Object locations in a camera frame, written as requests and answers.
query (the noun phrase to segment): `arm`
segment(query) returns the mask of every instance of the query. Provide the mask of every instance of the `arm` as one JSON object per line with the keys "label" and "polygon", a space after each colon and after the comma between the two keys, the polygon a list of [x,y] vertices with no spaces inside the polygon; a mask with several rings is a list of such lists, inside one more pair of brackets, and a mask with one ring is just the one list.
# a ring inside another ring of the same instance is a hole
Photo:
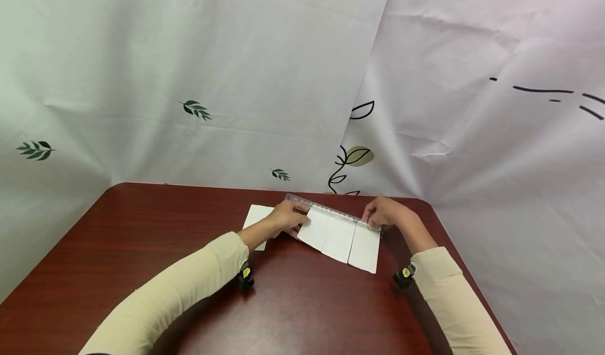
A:
{"label": "arm", "polygon": [[374,229],[397,225],[412,253],[418,289],[455,355],[510,354],[460,267],[445,247],[437,246],[418,215],[394,200],[378,197],[367,205],[363,220]]}
{"label": "arm", "polygon": [[105,318],[84,354],[145,355],[173,320],[233,279],[259,244],[309,219],[284,201],[271,215],[240,231],[226,233],[160,272]]}

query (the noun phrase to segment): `transparent ruler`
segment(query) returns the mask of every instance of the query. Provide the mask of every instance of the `transparent ruler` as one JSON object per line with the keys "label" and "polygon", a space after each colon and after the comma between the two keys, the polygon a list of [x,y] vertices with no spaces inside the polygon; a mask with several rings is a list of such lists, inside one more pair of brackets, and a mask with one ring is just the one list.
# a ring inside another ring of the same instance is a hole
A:
{"label": "transparent ruler", "polygon": [[288,193],[286,195],[286,200],[299,201],[300,203],[307,205],[309,208],[314,208],[316,211],[322,211],[324,214],[326,214],[328,216],[335,217],[339,220],[348,221],[349,223],[352,223],[352,224],[362,225],[363,227],[366,227],[366,228],[368,227],[368,225],[365,222],[363,222],[359,217],[351,216],[347,213],[337,211],[336,209],[326,207],[325,205],[315,203],[315,201],[303,199],[302,197],[292,195],[291,193]]}

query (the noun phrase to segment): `fabric backdrop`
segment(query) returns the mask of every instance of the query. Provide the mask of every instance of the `fabric backdrop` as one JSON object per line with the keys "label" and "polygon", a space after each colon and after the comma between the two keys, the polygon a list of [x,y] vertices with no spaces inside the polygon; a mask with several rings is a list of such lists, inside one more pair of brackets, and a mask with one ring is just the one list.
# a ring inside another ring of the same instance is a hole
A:
{"label": "fabric backdrop", "polygon": [[0,301],[124,181],[415,196],[520,354],[600,353],[604,8],[1,0]]}
{"label": "fabric backdrop", "polygon": [[388,0],[328,183],[431,203],[520,354],[605,348],[603,12]]}

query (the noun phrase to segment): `beige sleeve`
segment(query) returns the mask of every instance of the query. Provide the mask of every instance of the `beige sleeve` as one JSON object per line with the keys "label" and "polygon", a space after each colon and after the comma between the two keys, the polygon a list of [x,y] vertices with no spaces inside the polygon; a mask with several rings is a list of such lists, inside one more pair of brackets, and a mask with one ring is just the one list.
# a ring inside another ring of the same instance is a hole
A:
{"label": "beige sleeve", "polygon": [[122,301],[79,354],[147,354],[174,319],[227,284],[247,259],[248,248],[238,235],[220,236]]}
{"label": "beige sleeve", "polygon": [[500,332],[445,247],[412,256],[414,280],[454,355],[510,354]]}

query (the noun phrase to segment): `table surface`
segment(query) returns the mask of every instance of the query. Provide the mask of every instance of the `table surface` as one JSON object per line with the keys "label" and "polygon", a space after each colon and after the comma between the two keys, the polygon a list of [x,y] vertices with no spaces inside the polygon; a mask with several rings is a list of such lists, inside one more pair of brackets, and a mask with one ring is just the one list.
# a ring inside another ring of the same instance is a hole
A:
{"label": "table surface", "polygon": [[[219,235],[241,229],[251,204],[273,206],[285,195],[116,185],[1,304],[0,354],[76,354],[135,288]],[[296,195],[355,216],[372,199]],[[398,200],[421,216],[478,292],[430,205]],[[398,231],[388,231],[381,241],[375,275],[280,235],[265,252],[251,256],[253,290],[243,293],[233,282],[227,284],[172,324],[152,353],[447,353],[447,342],[418,289],[401,291],[392,280],[408,260]]]}

